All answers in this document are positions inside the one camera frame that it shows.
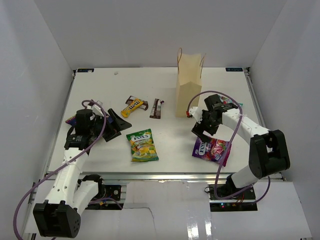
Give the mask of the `purple Fox's candy bag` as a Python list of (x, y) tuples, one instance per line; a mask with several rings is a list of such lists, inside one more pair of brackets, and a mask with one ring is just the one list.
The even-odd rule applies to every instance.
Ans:
[(224, 157), (224, 162), (222, 164), (223, 167), (227, 165), (227, 161), (230, 155), (231, 148), (227, 150), (227, 146), (230, 143), (225, 140), (211, 138), (210, 142), (202, 142), (199, 137), (197, 137), (192, 156), (195, 158), (199, 158), (205, 161), (214, 162), (216, 164), (220, 164)]

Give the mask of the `green Fox's candy bag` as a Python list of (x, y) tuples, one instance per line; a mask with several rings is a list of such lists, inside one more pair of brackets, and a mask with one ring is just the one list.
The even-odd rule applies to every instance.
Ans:
[(130, 143), (132, 162), (158, 161), (152, 130), (145, 129), (126, 135)]

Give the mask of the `teal Fox's candy bag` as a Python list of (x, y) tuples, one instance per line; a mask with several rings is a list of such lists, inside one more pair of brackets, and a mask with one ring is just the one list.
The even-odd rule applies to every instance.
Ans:
[(218, 95), (218, 97), (219, 97), (219, 100), (220, 100), (220, 102), (221, 102), (220, 105), (233, 105), (233, 106), (235, 106), (236, 108), (237, 108), (238, 106), (243, 107), (243, 105), (244, 105), (243, 103), (236, 103), (236, 102), (232, 101), (230, 98), (225, 97), (225, 96), (222, 96), (222, 95)]

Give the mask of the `dark purple nut snack bag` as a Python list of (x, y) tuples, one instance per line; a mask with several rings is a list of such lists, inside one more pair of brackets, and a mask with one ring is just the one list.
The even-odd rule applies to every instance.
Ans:
[(76, 125), (76, 116), (72, 116), (70, 118), (68, 118), (66, 121), (65, 121), (66, 124), (70, 125), (70, 126), (75, 126)]

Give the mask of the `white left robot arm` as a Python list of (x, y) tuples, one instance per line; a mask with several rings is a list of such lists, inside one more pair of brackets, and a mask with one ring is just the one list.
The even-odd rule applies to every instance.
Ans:
[(107, 113), (93, 107), (76, 112), (75, 123), (67, 132), (63, 161), (55, 182), (44, 201), (34, 205), (33, 216), (42, 237), (75, 238), (78, 235), (85, 208), (91, 200), (106, 195), (100, 175), (79, 179), (93, 143), (99, 139), (108, 142), (130, 127), (132, 125), (111, 108)]

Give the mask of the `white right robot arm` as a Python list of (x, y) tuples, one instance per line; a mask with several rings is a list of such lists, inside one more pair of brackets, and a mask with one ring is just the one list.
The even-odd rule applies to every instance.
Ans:
[(210, 90), (208, 93), (210, 95), (204, 99), (206, 109), (187, 106), (187, 117), (196, 121), (192, 133), (208, 143), (209, 136), (213, 136), (220, 125), (224, 125), (233, 130), (226, 145), (227, 150), (231, 148), (236, 135), (249, 146), (248, 164), (229, 175), (225, 184), (214, 185), (213, 194), (217, 200), (236, 200), (260, 179), (290, 168), (286, 138), (282, 131), (270, 130), (245, 116), (241, 105), (233, 98), (229, 103), (222, 102), (222, 92)]

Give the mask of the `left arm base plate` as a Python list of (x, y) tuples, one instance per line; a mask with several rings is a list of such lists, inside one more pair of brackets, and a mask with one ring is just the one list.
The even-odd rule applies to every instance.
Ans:
[(121, 200), (122, 186), (114, 184), (105, 184), (102, 188), (102, 193), (94, 197), (91, 202), (105, 203), (107, 201), (118, 202)]

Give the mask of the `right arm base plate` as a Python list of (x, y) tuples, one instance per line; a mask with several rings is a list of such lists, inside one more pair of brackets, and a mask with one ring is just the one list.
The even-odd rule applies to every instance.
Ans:
[(214, 195), (214, 185), (209, 184), (204, 188), (209, 195), (210, 211), (213, 212), (256, 212), (258, 210), (256, 194), (251, 187), (237, 196), (228, 199), (217, 199)]

